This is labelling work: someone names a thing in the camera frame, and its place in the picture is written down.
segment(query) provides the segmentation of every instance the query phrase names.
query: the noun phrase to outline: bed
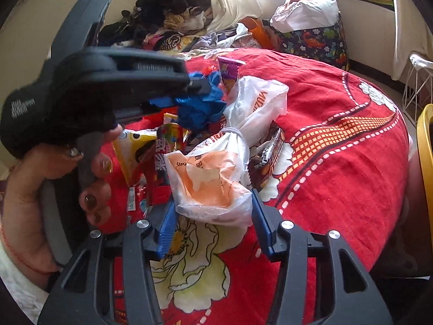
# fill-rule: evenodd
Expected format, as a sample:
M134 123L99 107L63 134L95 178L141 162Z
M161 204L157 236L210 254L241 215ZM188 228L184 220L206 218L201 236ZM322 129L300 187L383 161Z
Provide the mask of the bed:
M277 119L285 144L260 196L308 231L336 229L367 269L380 255L401 211L408 175L409 139L396 105L371 83L314 60L258 49L220 49L187 59L188 71L217 65L223 55L246 64L240 77L276 79L289 86L287 113ZM161 115L132 129L151 128ZM124 228L127 186L114 162L111 220L105 233ZM314 307L309 264L305 320ZM261 325L271 306L278 265L270 264L254 228L221 227L179 219L167 257L152 265L167 325ZM118 319L124 316L121 260L115 264Z

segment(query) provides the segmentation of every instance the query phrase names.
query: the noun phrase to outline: fingernail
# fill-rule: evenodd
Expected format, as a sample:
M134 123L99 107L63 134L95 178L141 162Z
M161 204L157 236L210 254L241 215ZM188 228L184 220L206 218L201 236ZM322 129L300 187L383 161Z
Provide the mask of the fingernail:
M77 148L73 147L68 150L66 153L70 158L76 158L77 156L82 156L83 153L80 152Z
M95 219L95 225L98 225L101 222L101 215L98 213L94 214L93 218Z
M112 173L113 172L113 163L110 159L103 159L102 160L102 169L105 172Z
M93 210L94 208L96 208L97 202L93 194L86 195L86 197L84 198L84 202L86 204L87 209Z

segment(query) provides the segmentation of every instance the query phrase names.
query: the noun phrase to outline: metal bolt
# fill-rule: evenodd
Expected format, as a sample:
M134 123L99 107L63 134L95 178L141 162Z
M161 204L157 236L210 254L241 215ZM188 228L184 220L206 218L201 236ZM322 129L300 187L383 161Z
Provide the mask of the metal bolt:
M90 238L99 238L101 237L102 232L99 230L90 231Z
M340 232L336 230L331 230L328 232L329 237L333 238L334 240L338 240L340 238Z
M146 227L149 227L149 221L147 221L147 220L140 220L140 221L137 221L137 227L138 228L146 228Z
M293 227L295 227L295 224L289 220L285 220L281 222L281 227L285 230L291 230Z

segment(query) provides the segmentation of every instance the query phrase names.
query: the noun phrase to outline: orange grid pattern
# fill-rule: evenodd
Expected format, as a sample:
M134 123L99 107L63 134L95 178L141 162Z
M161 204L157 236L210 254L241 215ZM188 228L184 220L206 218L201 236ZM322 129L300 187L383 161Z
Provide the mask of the orange grid pattern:
M309 157L329 145L345 141L354 135L371 131L388 123L394 116L388 117L345 117L335 126L316 127L299 136L292 144L293 165L283 173L279 180L285 179L293 170L305 163Z

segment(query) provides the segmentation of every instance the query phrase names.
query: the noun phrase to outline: human hand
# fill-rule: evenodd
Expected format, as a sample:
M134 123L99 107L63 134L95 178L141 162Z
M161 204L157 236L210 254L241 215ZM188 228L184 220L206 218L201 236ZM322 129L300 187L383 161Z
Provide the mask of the human hand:
M111 142L122 132L118 125L105 134ZM2 243L17 268L33 283L45 288L50 273L57 271L43 232L38 190L45 179L57 179L71 172L83 156L76 150L39 144L31 149L8 178L2 216ZM103 178L113 169L105 154L97 154L91 164L96 182L79 196L87 220L95 226L110 217L107 203L111 189Z

